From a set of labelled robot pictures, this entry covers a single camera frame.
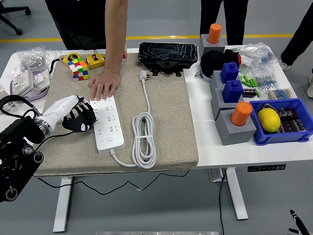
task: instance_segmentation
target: table leg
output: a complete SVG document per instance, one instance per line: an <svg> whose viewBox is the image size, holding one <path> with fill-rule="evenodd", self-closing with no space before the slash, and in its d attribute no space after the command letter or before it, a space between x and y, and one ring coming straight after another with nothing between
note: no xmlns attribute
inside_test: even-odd
<svg viewBox="0 0 313 235"><path fill-rule="evenodd" d="M61 186L69 185L72 183L72 177L62 177ZM57 211L55 213L54 219L54 233L63 233L65 232L65 227L67 223L67 210L69 203L69 195L70 195L71 186L64 186L60 188L59 199Z"/></svg>
<svg viewBox="0 0 313 235"><path fill-rule="evenodd" d="M227 181L229 185L231 198L233 199L237 219L238 220L248 219L248 214L246 212L245 202L241 194L235 167L227 168Z"/></svg>
<svg viewBox="0 0 313 235"><path fill-rule="evenodd" d="M209 178L211 182L221 182L223 178L223 172L221 168L209 169ZM227 168L227 182L233 200L233 205L238 220L248 219L246 207L243 196L241 194L239 182L237 179L235 167Z"/></svg>

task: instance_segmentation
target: white cable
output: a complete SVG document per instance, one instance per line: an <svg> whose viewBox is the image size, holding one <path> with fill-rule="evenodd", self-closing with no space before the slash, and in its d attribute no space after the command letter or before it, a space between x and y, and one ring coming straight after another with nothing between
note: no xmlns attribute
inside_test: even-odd
<svg viewBox="0 0 313 235"><path fill-rule="evenodd" d="M138 116L135 116L132 121L133 130L135 134L133 150L132 150L132 157L133 157L134 164L125 164L121 162L116 157L114 149L111 149L110 153L113 156L113 158L119 164L123 166L127 166L127 167L138 166L144 169L150 169L155 165L157 161L157 153L156 153L155 142L153 139L154 121L153 121L152 115L150 114L150 102L148 99L148 94L147 94L146 85L145 85L146 79L148 79L148 75L146 71L142 70L139 75L139 80L142 82L143 92L145 94L146 101L147 101L148 112L143 112L139 114ZM143 121L145 122L144 135L141 135L141 131L142 131L141 126L142 126ZM145 153L143 153L141 150L142 142L146 142Z"/></svg>

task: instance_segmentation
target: black case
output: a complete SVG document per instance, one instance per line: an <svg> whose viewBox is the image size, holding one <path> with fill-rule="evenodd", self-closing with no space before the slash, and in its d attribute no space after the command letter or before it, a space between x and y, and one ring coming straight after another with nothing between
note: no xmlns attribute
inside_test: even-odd
<svg viewBox="0 0 313 235"><path fill-rule="evenodd" d="M141 43L138 59L153 76L159 72L181 76L182 69L189 69L198 60L198 49L194 44Z"/></svg>

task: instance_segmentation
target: office chair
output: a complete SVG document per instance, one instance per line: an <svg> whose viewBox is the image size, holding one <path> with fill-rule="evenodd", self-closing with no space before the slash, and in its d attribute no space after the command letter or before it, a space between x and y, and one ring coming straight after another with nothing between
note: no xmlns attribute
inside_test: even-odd
<svg viewBox="0 0 313 235"><path fill-rule="evenodd" d="M30 15L31 11L28 6L18 6L18 7L4 7L2 5L2 1L0 1L0 20L5 22L8 26L13 28L17 35L22 35L22 30L19 28L16 28L14 24L12 24L6 17L4 17L2 14L14 12L14 11L24 11L25 14Z"/></svg>

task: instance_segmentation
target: yellow lemon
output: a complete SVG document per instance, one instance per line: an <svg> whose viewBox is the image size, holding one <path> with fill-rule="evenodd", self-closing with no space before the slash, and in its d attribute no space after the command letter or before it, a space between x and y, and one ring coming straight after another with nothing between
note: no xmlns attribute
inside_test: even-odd
<svg viewBox="0 0 313 235"><path fill-rule="evenodd" d="M280 127L279 115L271 108L261 109L258 118L262 128L269 133L276 132Z"/></svg>

